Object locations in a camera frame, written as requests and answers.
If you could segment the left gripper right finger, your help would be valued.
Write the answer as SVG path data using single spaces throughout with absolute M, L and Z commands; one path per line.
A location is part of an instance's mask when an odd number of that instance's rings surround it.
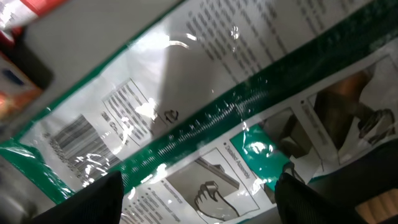
M 356 224 L 365 221 L 339 208 L 288 173 L 275 185 L 275 201 L 283 224 Z

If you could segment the red sachet packet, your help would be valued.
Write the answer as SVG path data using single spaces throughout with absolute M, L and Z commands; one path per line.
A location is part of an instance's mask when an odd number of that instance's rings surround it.
M 14 45 L 23 27 L 66 0 L 1 0 L 1 40 Z

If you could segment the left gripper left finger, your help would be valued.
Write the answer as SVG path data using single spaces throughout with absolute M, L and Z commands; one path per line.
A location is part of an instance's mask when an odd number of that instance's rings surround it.
M 31 220 L 37 224 L 118 224 L 124 187 L 120 171 L 108 173 Z

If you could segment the orange snack box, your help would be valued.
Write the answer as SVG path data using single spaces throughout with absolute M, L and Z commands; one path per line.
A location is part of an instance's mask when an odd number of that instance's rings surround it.
M 1 121 L 20 112 L 42 92 L 41 88 L 1 53 Z

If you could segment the green white pouch packet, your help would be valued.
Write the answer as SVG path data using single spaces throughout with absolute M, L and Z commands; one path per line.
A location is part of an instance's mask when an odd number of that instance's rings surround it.
M 283 173 L 397 222 L 397 1 L 182 1 L 1 144 L 20 223 L 120 171 L 119 223 L 282 222 Z

